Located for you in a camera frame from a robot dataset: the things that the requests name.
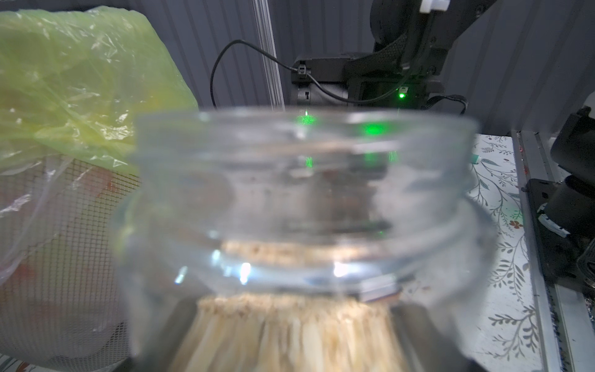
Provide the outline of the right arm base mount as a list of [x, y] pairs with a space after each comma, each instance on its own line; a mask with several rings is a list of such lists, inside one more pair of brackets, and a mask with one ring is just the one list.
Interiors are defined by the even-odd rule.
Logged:
[[546, 282], [594, 296], [594, 118], [571, 114], [550, 155], [569, 175], [526, 184], [537, 254]]

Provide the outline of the grey bin with green bag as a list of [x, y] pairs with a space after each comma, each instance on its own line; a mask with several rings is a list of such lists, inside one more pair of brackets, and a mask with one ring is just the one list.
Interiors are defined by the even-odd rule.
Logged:
[[1, 7], [3, 367], [128, 357], [109, 224], [139, 187], [134, 122], [196, 105], [142, 13]]

